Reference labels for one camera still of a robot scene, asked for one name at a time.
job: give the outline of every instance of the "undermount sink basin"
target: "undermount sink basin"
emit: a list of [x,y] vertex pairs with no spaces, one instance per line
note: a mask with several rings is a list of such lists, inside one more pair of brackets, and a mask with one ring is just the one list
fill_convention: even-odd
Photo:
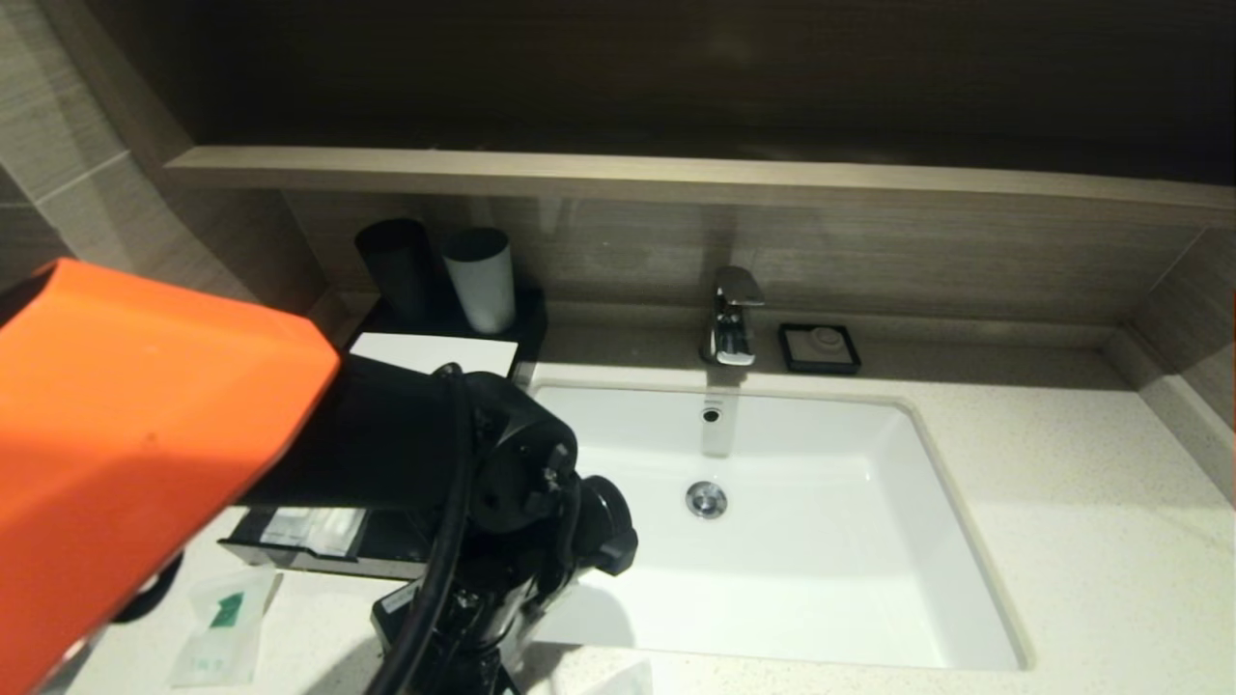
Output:
[[[639,532],[634,566],[583,575],[538,641],[1020,668],[906,411],[565,387],[535,398],[575,430],[580,475],[618,485]],[[698,482],[713,486],[688,496]]]

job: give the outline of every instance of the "chrome faucet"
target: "chrome faucet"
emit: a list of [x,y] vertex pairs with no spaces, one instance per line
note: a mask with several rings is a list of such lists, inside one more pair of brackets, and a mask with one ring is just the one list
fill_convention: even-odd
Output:
[[744,309],[763,305],[764,292],[747,268],[738,266],[717,268],[708,335],[705,336],[700,351],[703,360],[738,367],[755,362]]

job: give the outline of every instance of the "soap dish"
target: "soap dish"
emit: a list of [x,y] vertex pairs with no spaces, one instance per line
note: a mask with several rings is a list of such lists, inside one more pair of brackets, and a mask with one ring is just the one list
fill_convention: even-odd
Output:
[[785,366],[792,372],[858,373],[863,360],[843,325],[781,324]]

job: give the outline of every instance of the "countertop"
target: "countertop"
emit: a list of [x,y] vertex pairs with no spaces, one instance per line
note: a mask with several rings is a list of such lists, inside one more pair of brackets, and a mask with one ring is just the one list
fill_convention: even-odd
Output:
[[[543,359],[566,355],[562,345],[575,343],[561,331],[551,339]],[[629,340],[616,348],[633,356],[629,364],[644,364],[646,351],[658,349]],[[864,359],[863,377],[754,372],[742,390],[891,398],[913,408],[1011,615],[1026,669],[875,668],[534,644],[517,674],[529,695],[582,694],[641,662],[651,669],[654,693],[681,695],[1236,691],[1232,508],[1096,352],[871,345]],[[557,361],[538,366],[533,386],[546,383],[701,391],[705,375]],[[190,543],[159,608],[108,629],[70,694],[168,691],[167,670],[192,627],[189,587],[243,566],[214,543],[239,516],[225,511]],[[370,605],[398,584],[282,574],[263,622],[255,683],[203,693],[363,690],[379,658]]]

